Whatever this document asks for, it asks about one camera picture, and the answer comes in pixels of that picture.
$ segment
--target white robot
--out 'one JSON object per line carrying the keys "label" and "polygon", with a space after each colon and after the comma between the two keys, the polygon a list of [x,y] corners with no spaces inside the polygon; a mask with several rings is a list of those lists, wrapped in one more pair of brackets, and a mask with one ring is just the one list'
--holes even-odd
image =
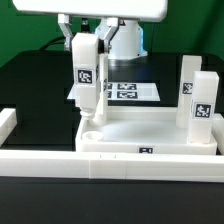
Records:
{"label": "white robot", "polygon": [[[216,156],[217,145],[224,152],[224,119],[214,114],[219,78],[215,72],[200,71],[200,57],[183,57],[178,108],[107,105],[109,61],[128,63],[147,56],[137,21],[160,22],[168,0],[13,2],[24,12],[58,15],[65,48],[73,53],[71,95],[75,95],[82,119],[76,152],[2,150],[0,168],[2,162],[9,164],[0,169],[0,175],[224,181],[224,159]],[[71,16],[102,21],[96,34],[78,33],[73,38]],[[100,43],[104,46],[101,54]],[[129,87],[119,85],[124,96]],[[132,90],[130,97],[137,94]],[[4,118],[5,125],[15,121],[15,111],[10,113]]]}

